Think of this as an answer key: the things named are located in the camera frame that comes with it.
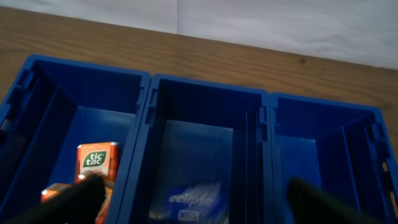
blurry black object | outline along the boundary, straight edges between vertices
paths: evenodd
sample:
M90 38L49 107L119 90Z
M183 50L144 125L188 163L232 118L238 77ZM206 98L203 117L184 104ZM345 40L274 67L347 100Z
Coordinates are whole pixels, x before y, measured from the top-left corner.
M287 200L297 224L378 224L379 220L360 213L334 196L298 178L290 180Z
M102 177L91 175L47 202L34 206L3 224L93 224L105 199Z

white wall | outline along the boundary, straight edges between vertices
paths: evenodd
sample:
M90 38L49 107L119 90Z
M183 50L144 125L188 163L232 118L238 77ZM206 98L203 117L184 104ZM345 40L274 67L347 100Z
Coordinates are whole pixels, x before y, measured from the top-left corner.
M0 0L0 5L398 69L396 0Z

blue bin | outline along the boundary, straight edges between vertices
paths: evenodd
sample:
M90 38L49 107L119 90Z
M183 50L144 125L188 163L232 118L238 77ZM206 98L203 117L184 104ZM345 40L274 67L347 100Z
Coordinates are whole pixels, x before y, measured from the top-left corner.
M117 223L169 223L173 189L218 182L230 223L273 222L264 90L154 75Z
M276 223L294 223L285 197L291 177L396 223L398 169L378 108L282 93L270 102Z
M149 83L147 72L29 57L0 107L0 220L40 203L50 184L72 184L76 147L106 141L120 146L116 219Z

green leaf logo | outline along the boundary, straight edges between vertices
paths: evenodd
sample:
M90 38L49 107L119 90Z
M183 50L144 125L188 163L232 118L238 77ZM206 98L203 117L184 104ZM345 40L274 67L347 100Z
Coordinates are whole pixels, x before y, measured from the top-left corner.
M106 151L89 153L83 163L84 167L100 166L106 159Z

wooden table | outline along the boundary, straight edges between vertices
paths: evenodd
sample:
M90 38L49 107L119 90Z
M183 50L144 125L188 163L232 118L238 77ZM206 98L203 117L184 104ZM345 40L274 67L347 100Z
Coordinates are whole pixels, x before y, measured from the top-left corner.
M0 101L45 54L378 106L398 158L398 71L0 7Z

